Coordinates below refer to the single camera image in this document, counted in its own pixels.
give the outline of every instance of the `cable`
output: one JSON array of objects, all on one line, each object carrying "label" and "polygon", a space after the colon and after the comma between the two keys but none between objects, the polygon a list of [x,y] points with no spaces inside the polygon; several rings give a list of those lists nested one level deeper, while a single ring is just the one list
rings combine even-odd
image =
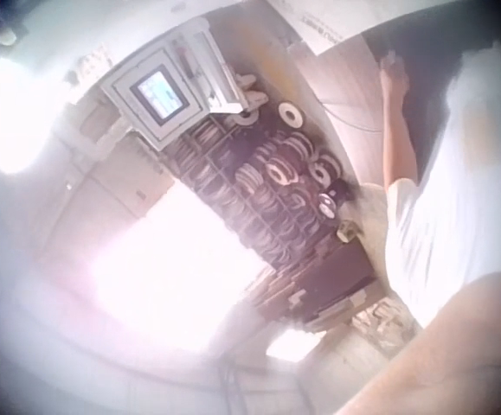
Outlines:
[{"label": "cable", "polygon": [[332,103],[331,102],[330,103],[324,102],[321,99],[319,99],[319,97],[315,93],[313,94],[313,96],[318,101],[318,103],[323,107],[324,110],[326,110],[330,115],[332,115],[334,118],[336,118],[338,121],[340,121],[344,125],[348,125],[349,127],[355,128],[356,130],[363,131],[363,132],[369,132],[371,134],[381,134],[382,133],[382,130],[373,130],[373,129],[370,129],[367,127],[362,127],[361,125],[352,124],[352,123],[346,121],[345,119],[340,118],[335,112],[331,111],[328,107],[328,105],[344,105],[344,104],[337,103],[337,102],[332,102]]}]

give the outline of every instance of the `bright light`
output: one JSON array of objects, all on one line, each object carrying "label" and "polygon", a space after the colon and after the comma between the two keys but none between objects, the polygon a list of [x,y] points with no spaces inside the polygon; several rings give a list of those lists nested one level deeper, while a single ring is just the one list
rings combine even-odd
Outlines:
[{"label": "bright light", "polygon": [[160,344],[200,352],[264,266],[176,183],[92,271],[109,314]]},{"label": "bright light", "polygon": [[36,80],[24,67],[0,59],[0,170],[27,168],[42,150],[66,102],[68,87]]},{"label": "bright light", "polygon": [[306,333],[295,329],[288,329],[267,348],[266,354],[283,361],[298,362],[304,359],[325,335],[321,333]]}]

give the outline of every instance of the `white spool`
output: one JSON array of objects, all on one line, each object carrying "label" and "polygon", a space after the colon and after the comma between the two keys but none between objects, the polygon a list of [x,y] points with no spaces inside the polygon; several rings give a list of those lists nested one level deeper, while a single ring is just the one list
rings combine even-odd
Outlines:
[{"label": "white spool", "polygon": [[279,115],[289,127],[298,129],[304,125],[302,112],[290,102],[282,102],[279,104]]},{"label": "white spool", "polygon": [[254,110],[252,112],[241,112],[240,114],[233,114],[230,115],[229,117],[236,124],[246,127],[258,121],[258,118],[260,117],[260,112],[258,110]]}]

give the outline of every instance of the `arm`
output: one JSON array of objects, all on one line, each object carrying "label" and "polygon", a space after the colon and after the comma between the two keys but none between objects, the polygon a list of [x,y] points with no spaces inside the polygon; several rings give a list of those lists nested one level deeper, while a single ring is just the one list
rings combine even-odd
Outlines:
[{"label": "arm", "polygon": [[417,161],[402,114],[409,80],[401,58],[389,55],[381,60],[383,107],[382,168],[385,190],[398,179],[408,178],[417,184]]},{"label": "arm", "polygon": [[501,413],[501,273],[466,286],[338,415]]}]

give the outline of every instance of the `monitor screen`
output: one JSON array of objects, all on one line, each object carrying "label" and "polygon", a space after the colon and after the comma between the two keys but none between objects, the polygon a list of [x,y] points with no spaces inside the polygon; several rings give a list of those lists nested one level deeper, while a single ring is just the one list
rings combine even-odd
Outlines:
[{"label": "monitor screen", "polygon": [[186,98],[163,65],[131,90],[160,125],[188,106]]}]

